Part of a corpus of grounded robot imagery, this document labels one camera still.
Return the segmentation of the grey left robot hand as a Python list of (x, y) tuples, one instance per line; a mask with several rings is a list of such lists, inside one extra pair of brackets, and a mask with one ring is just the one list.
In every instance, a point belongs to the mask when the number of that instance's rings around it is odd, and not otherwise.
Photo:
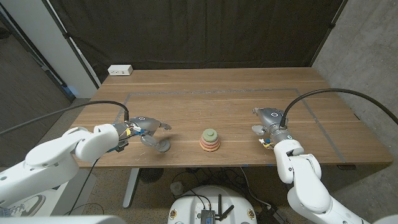
[(109, 151), (123, 151), (128, 145), (128, 139), (133, 136), (140, 136), (143, 145), (153, 147), (159, 152), (166, 152), (170, 149), (169, 140), (158, 141), (154, 138), (154, 134), (159, 128), (172, 129), (171, 125), (167, 123), (149, 117), (134, 117), (128, 121), (116, 123), (113, 126), (118, 132), (119, 142), (116, 147)]

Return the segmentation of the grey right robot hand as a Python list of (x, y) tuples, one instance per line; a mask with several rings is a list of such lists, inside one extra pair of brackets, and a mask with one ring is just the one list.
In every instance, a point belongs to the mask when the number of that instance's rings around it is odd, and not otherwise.
[(254, 108), (252, 113), (258, 116), (261, 124), (253, 125), (252, 131), (258, 136), (268, 134), (274, 144), (293, 139), (287, 128), (281, 128), (283, 111), (276, 108)]

